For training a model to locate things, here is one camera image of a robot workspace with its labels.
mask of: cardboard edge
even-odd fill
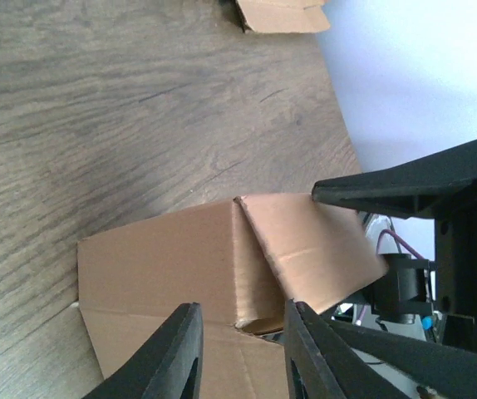
[[[249,306],[254,307],[255,312],[250,313],[248,318],[237,318],[237,322],[234,324],[234,327],[237,328],[239,331],[251,333],[254,335],[264,335],[273,331],[278,331],[283,328],[285,304],[284,291],[282,290],[281,285],[279,284],[279,281],[276,276],[273,275],[270,263],[266,260],[264,250],[259,244],[257,234],[254,231],[254,228],[251,225],[250,221],[248,220],[248,216],[243,211],[242,206],[236,201],[236,198],[232,199],[232,203],[234,205],[232,208],[232,219],[234,225],[233,229],[234,234],[236,234],[236,236],[234,237],[234,272],[237,273],[239,265],[242,266],[242,268],[245,264],[247,264],[248,266],[255,266],[255,268],[261,267],[263,268],[263,273],[258,272],[256,280],[264,281],[268,284],[263,285],[262,292],[264,293],[264,295],[261,295],[259,297],[258,295],[254,294],[251,297],[254,298],[254,303],[263,303],[264,305],[262,307],[259,307],[257,305],[253,306],[253,304],[250,303]],[[248,247],[248,252],[249,250],[252,251],[249,252],[250,256],[251,254],[257,255],[253,258],[249,258],[246,261],[242,257],[237,257],[237,253],[241,253],[244,250],[244,246]],[[239,286],[237,285],[235,285],[235,297],[237,298],[237,300],[239,300]],[[241,313],[239,311],[239,302],[237,302],[236,305],[237,312],[239,315],[239,313]]]
[[[165,316],[179,303],[199,302],[206,318],[233,323],[236,309],[226,299],[235,296],[233,205],[229,198],[191,206],[83,239],[76,250],[80,305]],[[152,277],[156,270],[159,276]],[[197,278],[218,283],[198,290],[192,284]],[[159,290],[162,284],[172,289]]]
[[[327,0],[305,0],[300,4],[278,4],[276,2],[270,1],[255,1],[255,0],[235,0],[235,5],[238,10],[238,14],[240,16],[240,20],[242,23],[242,29],[244,33],[263,33],[263,34],[270,34],[270,33],[319,33],[324,32],[331,27],[331,23],[329,22],[327,15],[323,12],[322,6],[327,2]],[[292,18],[291,20],[287,20],[283,22],[283,27],[274,27],[273,19],[275,18],[272,15],[266,15],[267,12],[263,12],[264,14],[264,22],[262,25],[253,26],[251,20],[254,14],[257,12],[252,11],[252,6],[263,6],[272,8],[274,13],[279,8],[291,8],[295,10],[299,14],[303,20],[308,21],[308,27],[306,28],[296,28],[293,27],[293,20],[296,18]]]
[[[127,360],[136,352],[136,350],[142,345],[147,339],[149,339],[155,331],[165,322],[167,317],[162,316],[150,316],[150,315],[141,315],[141,314],[134,314],[134,313],[118,313],[112,312],[109,310],[100,310],[95,308],[79,308],[80,314],[83,319],[83,323],[86,327],[87,334],[91,340],[91,345],[93,352],[96,355],[96,359],[101,369],[101,374],[104,378],[108,378],[114,372],[116,372],[122,364],[127,362]],[[111,324],[119,324],[120,320],[122,319],[122,325],[125,325],[125,322],[128,323],[127,330],[131,332],[131,334],[135,334],[137,336],[136,345],[133,345],[133,339],[129,341],[129,346],[126,349],[125,347],[122,348],[120,351],[122,361],[118,362],[115,359],[111,359],[111,356],[118,357],[119,352],[116,349],[113,352],[113,355],[104,351],[104,348],[110,344],[111,337],[118,337],[118,329],[116,329],[116,333],[113,335],[105,335],[104,330],[102,328],[98,328],[97,324],[108,322]],[[133,326],[141,326],[141,322],[147,322],[147,326],[152,327],[144,327],[144,328],[133,328]],[[272,346],[272,347],[279,347],[280,345],[276,342],[269,341],[260,337],[257,334],[246,332],[242,329],[235,328],[233,325],[228,324],[221,324],[210,322],[204,320],[204,326],[209,327],[213,332],[215,328],[223,330],[228,330],[226,336],[233,336],[236,337],[234,340],[235,343],[239,346],[243,345],[243,339],[255,339],[258,342],[262,343],[263,345]],[[205,339],[209,339],[212,341],[216,341],[214,335],[212,334],[205,334]]]
[[[251,214],[248,212],[248,204],[246,204],[244,202],[244,199],[246,199],[247,197],[248,197],[247,195],[241,195],[239,197],[235,197],[234,201],[238,205],[240,205],[240,208],[242,209],[242,211],[246,215],[246,219],[248,220],[248,223],[250,224],[250,226],[252,226],[252,229],[255,233],[255,236],[257,237],[257,241],[258,241],[259,245],[261,246],[261,249],[263,250],[264,256],[266,257],[266,260],[268,261],[268,264],[270,265],[270,269],[272,270],[273,275],[275,276],[275,278],[277,279],[279,284],[281,284],[281,281],[278,278],[278,270],[276,270],[273,267],[273,263],[274,263],[275,259],[273,259],[273,256],[270,253],[270,250],[269,250],[269,247],[268,247],[268,244],[266,243],[266,241],[263,239],[263,237],[260,237],[259,234],[257,234],[257,231],[256,231],[255,226],[254,226],[254,222],[253,222],[252,217],[251,217]]]

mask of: cardboard box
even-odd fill
[[[180,303],[204,318],[203,398],[288,397],[285,298],[318,313],[386,266],[356,214],[310,195],[248,195],[165,214],[78,244],[80,309],[105,377]]]
[[[245,30],[258,33],[318,33],[330,24],[326,0],[237,0]]]

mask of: black plastic part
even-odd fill
[[[389,363],[445,397],[477,397],[476,353],[350,323],[330,321],[329,326],[350,347]]]
[[[202,352],[201,307],[184,303],[85,399],[198,398]]]
[[[460,318],[444,315],[446,323],[441,335],[440,343],[450,347],[461,347],[468,351],[475,351],[475,321],[473,318]]]
[[[412,324],[415,315],[430,316],[433,305],[427,302],[425,270],[428,260],[412,260],[409,254],[384,254],[388,272],[369,287],[371,312],[382,321]]]
[[[404,219],[435,219],[435,305],[474,319],[473,336],[465,341],[477,352],[477,140],[395,168],[318,181],[312,197]]]
[[[287,302],[284,332],[292,399],[407,398],[369,368],[306,303]]]
[[[464,190],[477,196],[477,140],[394,168],[318,181],[317,202],[398,218],[448,219]]]

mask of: cardboard box flap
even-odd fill
[[[323,0],[237,0],[246,28],[259,33],[316,33],[330,27]]]
[[[248,195],[238,202],[286,296],[317,313],[386,273],[350,209],[305,194]]]
[[[231,199],[164,214],[78,244],[80,306],[168,317],[201,303],[204,320],[258,333],[281,324],[284,296]]]
[[[236,321],[232,201],[164,214],[78,244],[80,307],[167,318],[181,303]]]
[[[82,309],[104,377],[118,370],[166,318]],[[204,322],[201,397],[284,398],[283,347]]]

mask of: wood grain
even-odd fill
[[[0,0],[0,372],[77,299],[78,239],[358,171],[314,37],[231,10]]]
[[[80,398],[102,381],[78,308],[46,320],[5,352],[4,361],[0,398]]]

